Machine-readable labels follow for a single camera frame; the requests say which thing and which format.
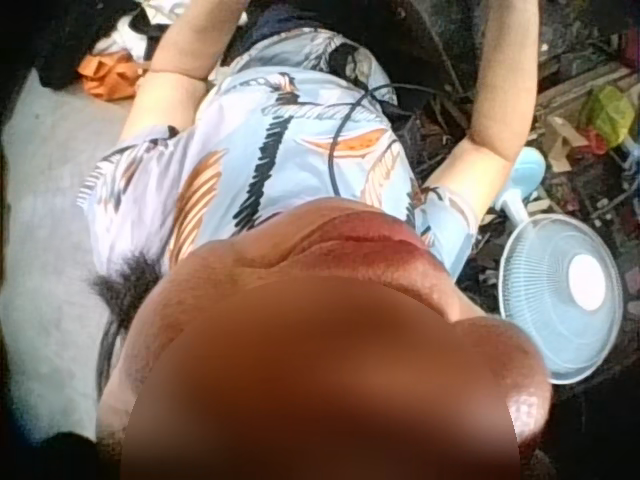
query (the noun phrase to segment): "concrete floor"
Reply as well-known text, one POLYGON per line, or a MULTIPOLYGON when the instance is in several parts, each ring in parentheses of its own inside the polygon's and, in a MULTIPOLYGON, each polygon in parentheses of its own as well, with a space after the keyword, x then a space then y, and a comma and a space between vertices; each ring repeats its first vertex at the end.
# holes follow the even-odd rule
POLYGON ((14 412, 31 440, 93 437, 94 368, 106 310, 87 281, 89 232, 75 194, 116 141, 127 104, 42 88, 29 77, 3 133, 8 243, 0 319, 14 412))

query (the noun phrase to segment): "wire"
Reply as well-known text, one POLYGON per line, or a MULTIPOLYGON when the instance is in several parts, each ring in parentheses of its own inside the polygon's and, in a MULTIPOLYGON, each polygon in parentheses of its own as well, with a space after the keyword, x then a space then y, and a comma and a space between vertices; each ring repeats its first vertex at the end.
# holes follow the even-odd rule
POLYGON ((411 85, 411 84, 408 84, 408 83, 386 83, 384 85, 378 85, 377 87, 374 87, 371 90, 363 93, 362 96, 358 100, 356 100, 356 102, 351 106, 351 108, 349 109, 347 114, 342 119, 342 122, 340 123, 340 126, 336 130, 335 135, 333 136, 333 140, 331 142, 331 147, 329 148, 329 158, 328 158, 329 179, 331 180, 331 188, 333 189, 333 194, 336 197, 341 197, 342 196, 342 195, 340 195, 340 187, 338 186, 338 181, 336 179, 336 172, 335 172, 335 154, 336 154, 336 149, 338 148, 338 143, 340 142, 340 135, 342 135, 342 132, 344 131, 345 127, 347 126, 347 123, 349 123, 349 120, 351 120, 351 117, 353 116, 355 111, 364 103, 364 101, 367 98, 373 96, 374 93, 379 92, 380 90, 385 90, 385 89, 388 89, 388 88, 404 88, 406 90, 415 90, 415 91, 419 91, 419 92, 431 93, 431 94, 434 94, 434 95, 451 97, 450 94, 442 92, 442 91, 439 91, 439 90, 435 90, 433 88, 422 87, 420 85, 411 85))

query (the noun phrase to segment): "patterned shirt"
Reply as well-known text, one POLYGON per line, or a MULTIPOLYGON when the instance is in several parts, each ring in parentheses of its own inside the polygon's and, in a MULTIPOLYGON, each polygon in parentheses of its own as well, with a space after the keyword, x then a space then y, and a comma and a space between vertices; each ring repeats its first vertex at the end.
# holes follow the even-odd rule
MULTIPOLYGON (((239 57, 208 94, 195 124, 147 129, 100 160, 78 203, 96 266, 113 273, 133 254, 164 258, 167 271, 193 249, 239 235, 311 200, 335 195, 404 220, 455 278, 477 220, 444 187, 424 194, 376 99, 356 87, 389 82, 366 49, 320 29, 265 40, 239 57), (332 53, 351 82, 331 75, 332 53), (353 110, 338 137, 341 122, 353 110)), ((376 98, 395 103, 391 89, 376 98)))

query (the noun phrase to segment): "hair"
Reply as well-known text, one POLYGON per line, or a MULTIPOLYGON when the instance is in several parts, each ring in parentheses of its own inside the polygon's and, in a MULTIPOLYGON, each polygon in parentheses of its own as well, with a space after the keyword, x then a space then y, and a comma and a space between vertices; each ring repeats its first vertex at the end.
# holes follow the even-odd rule
POLYGON ((98 275, 91 282, 93 291, 109 309, 96 364, 98 398, 111 376, 116 346, 122 344, 140 306, 161 279, 160 259, 136 254, 124 260, 114 274, 98 275))

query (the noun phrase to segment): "white fan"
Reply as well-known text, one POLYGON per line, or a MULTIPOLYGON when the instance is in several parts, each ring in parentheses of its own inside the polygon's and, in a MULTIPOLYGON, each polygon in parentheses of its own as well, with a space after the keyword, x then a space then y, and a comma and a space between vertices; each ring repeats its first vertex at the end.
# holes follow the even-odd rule
POLYGON ((613 347, 622 286, 609 249, 589 227, 565 215, 529 218, 523 198, 544 173, 544 157, 525 148, 495 202, 516 226, 500 264, 500 313, 529 334, 551 381, 570 384, 591 375, 613 347))

